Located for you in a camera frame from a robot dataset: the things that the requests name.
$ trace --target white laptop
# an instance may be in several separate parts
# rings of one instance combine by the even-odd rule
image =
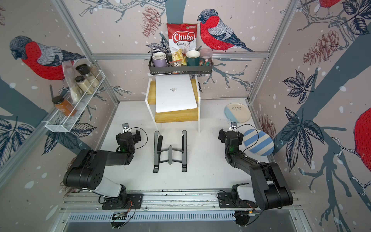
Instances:
[[[197,108],[189,75],[156,76],[156,112]]]

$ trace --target plate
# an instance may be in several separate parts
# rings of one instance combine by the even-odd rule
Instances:
[[[247,106],[241,103],[230,103],[224,108],[226,117],[237,123],[247,122],[251,118],[251,112]]]
[[[272,138],[261,130],[250,129],[243,134],[243,144],[246,147],[250,147],[257,140],[257,132],[259,133],[259,139],[257,143],[249,148],[248,150],[258,156],[267,156],[273,152],[275,144]]]

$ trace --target red bird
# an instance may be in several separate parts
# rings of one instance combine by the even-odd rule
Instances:
[[[361,158],[363,164],[371,171],[371,108],[361,114],[355,123],[354,150],[344,148],[338,138],[334,139],[338,141],[340,146],[340,152],[336,154],[337,156],[340,156],[343,150],[356,154]],[[357,183],[362,187],[363,193],[359,194],[361,196],[366,196],[366,187],[371,185],[371,180],[367,184],[361,184],[356,177],[351,178],[357,181]]]
[[[10,50],[14,59],[21,58],[37,75],[48,80],[61,80],[63,75],[62,62],[85,58],[77,53],[67,52],[58,47],[45,46],[32,41],[26,36],[17,36],[10,42]]]
[[[232,28],[223,23],[216,10],[203,10],[197,20],[201,21],[201,39],[212,50],[226,51],[230,48],[243,48],[253,52],[237,38]]]
[[[333,13],[330,12],[330,7],[332,7],[333,5],[335,5],[336,3],[338,3],[340,0],[315,0],[315,1],[319,4],[319,9],[321,7],[327,8],[328,14],[326,16],[329,16],[329,15],[333,15]]]

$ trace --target orange spice jar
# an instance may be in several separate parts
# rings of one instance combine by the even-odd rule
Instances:
[[[52,102],[65,116],[74,116],[76,114],[76,110],[73,109],[73,105],[68,101],[65,100],[62,96],[57,96],[52,99]]]

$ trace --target green mug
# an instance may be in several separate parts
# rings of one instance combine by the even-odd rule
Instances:
[[[200,52],[196,50],[187,51],[187,66],[199,66],[200,65]]]

